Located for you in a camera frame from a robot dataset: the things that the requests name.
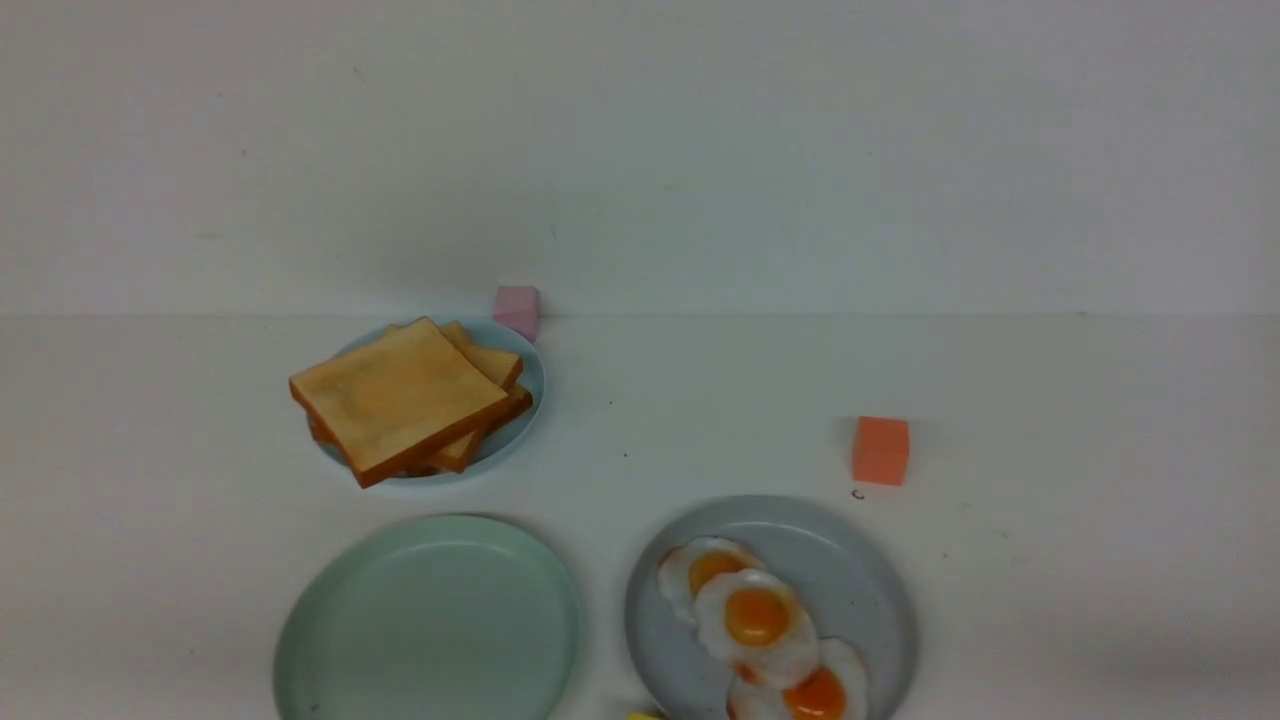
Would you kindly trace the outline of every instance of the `egg white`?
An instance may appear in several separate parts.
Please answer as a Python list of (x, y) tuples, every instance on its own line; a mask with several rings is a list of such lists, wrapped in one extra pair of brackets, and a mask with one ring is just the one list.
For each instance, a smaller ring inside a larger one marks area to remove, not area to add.
[[(724, 626), (728, 597), (745, 588), (763, 587), (788, 597), (794, 614), (791, 626), (774, 642), (760, 646), (739, 643)], [(771, 688), (790, 688), (818, 667), (818, 630), (795, 592), (764, 570), (748, 569), (717, 575), (694, 600), (698, 642), (716, 660), (735, 669), (740, 676)]]
[(724, 538), (694, 538), (668, 552), (658, 565), (658, 592), (671, 603), (676, 616), (685, 623), (694, 623), (694, 593), (689, 589), (689, 566), (709, 552), (727, 552), (746, 568), (764, 568), (764, 562), (760, 562), (751, 548)]
[[(870, 678), (861, 655), (840, 638), (823, 638), (818, 647), (820, 666), (831, 670), (845, 689), (845, 712), (832, 720), (867, 720)], [(792, 720), (781, 689), (759, 688), (741, 679), (730, 687), (728, 714), (735, 720)]]

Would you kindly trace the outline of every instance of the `stack of toast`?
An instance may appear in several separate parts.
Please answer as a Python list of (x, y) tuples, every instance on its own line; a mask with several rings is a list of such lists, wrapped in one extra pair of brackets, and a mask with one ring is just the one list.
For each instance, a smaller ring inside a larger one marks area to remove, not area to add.
[(461, 473), (486, 437), (532, 407), (520, 355), (481, 347), (458, 323), (390, 325), (289, 378), (311, 437), (337, 446), (360, 487)]

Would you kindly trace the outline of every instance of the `light blue plate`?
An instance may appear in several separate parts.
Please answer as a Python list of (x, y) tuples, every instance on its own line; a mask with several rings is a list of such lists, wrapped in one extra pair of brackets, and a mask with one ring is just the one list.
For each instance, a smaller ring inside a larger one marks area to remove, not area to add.
[[(374, 488), (389, 491), (422, 488), (474, 478), (497, 465), (512, 451), (512, 448), (515, 448), (516, 443), (524, 439), (525, 433), (534, 424), (534, 420), (538, 418), (538, 413), (543, 407), (543, 396), (547, 393), (547, 374), (543, 370), (543, 359), (538, 355), (538, 350), (531, 342), (525, 340), (525, 337), (516, 331), (485, 318), (447, 318), (431, 315), (431, 322), (436, 325), (444, 325), (447, 323), (452, 323), (453, 320), (462, 323), (462, 327), (466, 328), (467, 334), (471, 336), (471, 340), (476, 345), (492, 347), (494, 350), (504, 350), (507, 352), (516, 352), (520, 355), (520, 359), (525, 364), (525, 372), (521, 373), (517, 382), (525, 386), (530, 395), (534, 396), (534, 406), (526, 410), (521, 416), (507, 423), (500, 430), (486, 437), (485, 441), (480, 443), (480, 448), (476, 450), (475, 457), (471, 460), (471, 465), (467, 466), (466, 471), (440, 473), (439, 475), (431, 475), (428, 478), (407, 478), (398, 475), (378, 483)], [(412, 322), (413, 319), (401, 320), (396, 324), (406, 325)], [(367, 333), (344, 345), (340, 350), (338, 350), (338, 352), (334, 354), (334, 356), (337, 357), (338, 355), (351, 352), (360, 346), (369, 345), (381, 337), (383, 331), (385, 329), (387, 325), (380, 325), (369, 331)], [(316, 445), (319, 445), (320, 450), (324, 450), (325, 455), (332, 457), (334, 462), (338, 462), (344, 468), (347, 466), (347, 461), (343, 460), (342, 451), (338, 450), (338, 446), (324, 442)]]

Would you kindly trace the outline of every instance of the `mint green plate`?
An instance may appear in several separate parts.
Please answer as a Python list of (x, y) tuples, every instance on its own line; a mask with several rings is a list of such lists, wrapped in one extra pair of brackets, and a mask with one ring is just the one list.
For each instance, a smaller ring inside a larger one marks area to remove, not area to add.
[(283, 720), (545, 719), (581, 637), (564, 565), (488, 518), (392, 525), (329, 564), (280, 630)]

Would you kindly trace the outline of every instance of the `orange cube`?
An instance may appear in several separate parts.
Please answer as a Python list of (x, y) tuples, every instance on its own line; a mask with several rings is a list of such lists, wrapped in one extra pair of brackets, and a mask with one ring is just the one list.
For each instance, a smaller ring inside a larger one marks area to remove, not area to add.
[(854, 479), (861, 483), (901, 486), (911, 457), (906, 420), (859, 418), (854, 434)]

